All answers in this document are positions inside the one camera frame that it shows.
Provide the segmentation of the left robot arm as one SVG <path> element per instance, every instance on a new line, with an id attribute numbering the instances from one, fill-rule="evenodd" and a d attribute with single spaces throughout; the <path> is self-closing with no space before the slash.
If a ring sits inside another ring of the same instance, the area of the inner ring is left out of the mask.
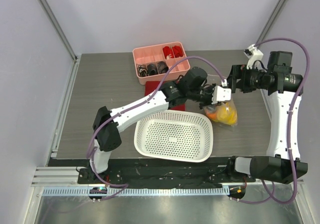
<path id="1" fill-rule="evenodd" d="M 101 107 L 93 122 L 94 133 L 87 153 L 89 178 L 97 184 L 106 179 L 111 153 L 122 143 L 120 133 L 132 124 L 187 100 L 199 103 L 200 108 L 211 105 L 216 87 L 207 84 L 207 77 L 203 69 L 195 67 L 176 80 L 160 82 L 155 91 L 126 106 L 113 110 Z"/>

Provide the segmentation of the yellow banana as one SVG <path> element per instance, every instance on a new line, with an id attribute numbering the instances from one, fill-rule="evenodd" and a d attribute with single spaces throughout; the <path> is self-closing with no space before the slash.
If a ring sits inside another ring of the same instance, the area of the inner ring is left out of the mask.
<path id="1" fill-rule="evenodd" d="M 238 113 L 233 102 L 220 103 L 214 106 L 214 112 L 217 112 L 218 120 L 215 122 L 223 123 L 229 126 L 234 126 L 238 122 Z"/>

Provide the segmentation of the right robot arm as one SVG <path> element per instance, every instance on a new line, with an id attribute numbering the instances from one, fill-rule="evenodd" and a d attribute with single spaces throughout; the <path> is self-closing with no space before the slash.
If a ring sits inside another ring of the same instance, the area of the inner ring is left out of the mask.
<path id="1" fill-rule="evenodd" d="M 242 93 L 257 89 L 266 90 L 271 112 L 270 140 L 266 155 L 253 157 L 233 156 L 227 163 L 226 177 L 233 182 L 243 175 L 254 179 L 291 183 L 307 173 L 308 164 L 301 162 L 298 148 L 298 112 L 303 80 L 292 73 L 292 53 L 272 51 L 267 69 L 248 69 L 245 65 L 233 65 L 227 77 L 232 92 Z"/>

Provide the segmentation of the orange fruit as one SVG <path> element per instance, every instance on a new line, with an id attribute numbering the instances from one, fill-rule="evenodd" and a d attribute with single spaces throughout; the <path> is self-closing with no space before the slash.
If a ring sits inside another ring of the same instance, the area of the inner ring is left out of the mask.
<path id="1" fill-rule="evenodd" d="M 218 120 L 218 113 L 217 112 L 206 112 L 205 114 L 211 120 Z"/>

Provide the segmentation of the clear zip top bag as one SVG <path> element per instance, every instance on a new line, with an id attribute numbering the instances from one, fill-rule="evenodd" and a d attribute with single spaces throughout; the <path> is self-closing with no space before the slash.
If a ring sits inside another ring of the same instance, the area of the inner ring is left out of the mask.
<path id="1" fill-rule="evenodd" d="M 216 123 L 235 126 L 238 123 L 238 113 L 232 99 L 229 88 L 219 87 L 221 79 L 218 75 L 208 75 L 207 84 L 215 84 L 217 91 L 214 92 L 215 104 L 204 107 L 205 115 Z"/>

